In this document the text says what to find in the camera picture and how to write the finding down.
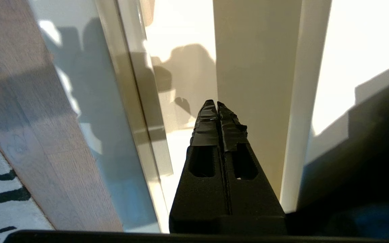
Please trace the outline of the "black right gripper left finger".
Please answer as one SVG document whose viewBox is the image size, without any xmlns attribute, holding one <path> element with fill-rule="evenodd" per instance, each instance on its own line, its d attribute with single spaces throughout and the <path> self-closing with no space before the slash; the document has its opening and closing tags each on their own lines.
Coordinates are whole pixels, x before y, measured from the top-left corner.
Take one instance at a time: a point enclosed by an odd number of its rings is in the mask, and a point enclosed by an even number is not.
<svg viewBox="0 0 389 243">
<path fill-rule="evenodd" d="M 217 233 L 227 214 L 213 100 L 205 101 L 186 151 L 185 165 L 169 215 L 170 233 Z"/>
</svg>

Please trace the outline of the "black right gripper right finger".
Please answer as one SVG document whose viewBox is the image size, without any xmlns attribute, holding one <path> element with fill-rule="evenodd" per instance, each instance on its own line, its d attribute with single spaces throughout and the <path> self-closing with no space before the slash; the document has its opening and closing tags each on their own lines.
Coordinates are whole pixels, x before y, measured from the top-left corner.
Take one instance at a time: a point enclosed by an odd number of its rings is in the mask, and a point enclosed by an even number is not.
<svg viewBox="0 0 389 243">
<path fill-rule="evenodd" d="M 285 213 L 248 141 L 247 126 L 218 102 L 224 148 L 228 214 L 226 233 L 286 233 Z"/>
</svg>

